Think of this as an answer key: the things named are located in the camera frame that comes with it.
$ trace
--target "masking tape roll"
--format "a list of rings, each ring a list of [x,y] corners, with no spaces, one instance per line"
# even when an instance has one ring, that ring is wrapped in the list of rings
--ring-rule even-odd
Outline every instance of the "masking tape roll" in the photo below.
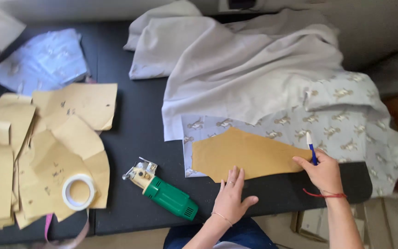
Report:
[[[86,183],[88,185],[88,188],[90,190],[90,195],[88,196],[88,199],[83,203],[76,202],[70,196],[70,187],[72,186],[72,184],[75,181],[83,181],[84,183]],[[88,206],[90,206],[91,202],[93,201],[95,194],[96,194],[96,189],[95,189],[95,185],[93,184],[93,179],[90,176],[85,175],[85,174],[77,174],[77,175],[69,177],[65,181],[65,183],[62,187],[62,199],[64,200],[64,203],[70,209],[75,210],[75,211],[81,211],[81,210],[88,208]]]

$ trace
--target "gold bracelet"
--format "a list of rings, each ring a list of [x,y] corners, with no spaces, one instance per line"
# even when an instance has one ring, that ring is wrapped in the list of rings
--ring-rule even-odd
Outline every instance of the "gold bracelet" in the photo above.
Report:
[[[228,223],[229,223],[229,227],[233,227],[233,225],[231,224],[231,222],[229,222],[229,220],[227,219],[227,218],[225,218],[222,214],[220,214],[220,213],[217,213],[217,212],[211,212],[211,214],[217,214],[217,215],[219,215],[220,217],[222,217],[222,218],[224,218],[224,220],[226,220]]]

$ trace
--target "red string bracelet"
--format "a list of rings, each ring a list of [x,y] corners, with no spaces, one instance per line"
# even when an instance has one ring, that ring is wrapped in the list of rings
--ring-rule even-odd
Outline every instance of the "red string bracelet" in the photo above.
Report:
[[[347,196],[344,193],[340,193],[340,194],[333,194],[330,193],[332,195],[316,195],[316,194],[312,194],[310,192],[308,192],[306,189],[303,189],[303,191],[307,194],[307,195],[311,195],[311,196],[315,196],[315,197],[324,197],[324,198],[330,198],[330,197],[336,197],[336,198],[346,198]]]

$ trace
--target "hand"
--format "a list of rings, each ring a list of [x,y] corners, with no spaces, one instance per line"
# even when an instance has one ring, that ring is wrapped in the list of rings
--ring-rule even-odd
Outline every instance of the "hand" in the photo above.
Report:
[[[229,170],[227,184],[225,185],[224,180],[221,181],[221,189],[214,201],[213,212],[222,215],[231,224],[238,222],[247,209],[259,201],[257,196],[249,196],[242,203],[240,202],[244,178],[244,169],[240,169],[239,173],[236,166],[232,170]]]
[[[329,157],[320,149],[316,150],[316,157],[320,162],[318,165],[313,165],[298,156],[293,157],[293,161],[302,166],[308,173],[311,182],[320,190],[322,195],[343,193],[337,160]]]

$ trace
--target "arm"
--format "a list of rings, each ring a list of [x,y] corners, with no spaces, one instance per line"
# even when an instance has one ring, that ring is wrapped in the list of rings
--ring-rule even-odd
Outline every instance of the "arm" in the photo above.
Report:
[[[322,195],[343,193],[337,160],[319,149],[316,150],[316,156],[320,162],[317,166],[300,157],[293,157],[293,160],[305,169]],[[325,198],[325,201],[328,207],[329,247],[362,249],[362,240],[346,198]]]
[[[201,230],[184,246],[184,249],[210,249],[218,242],[224,233],[242,218],[247,209],[256,204],[259,199],[256,196],[247,197],[242,203],[242,187],[244,186],[245,172],[236,166],[228,172],[227,184],[221,181],[221,189],[214,201],[213,212],[210,218],[203,224]]]

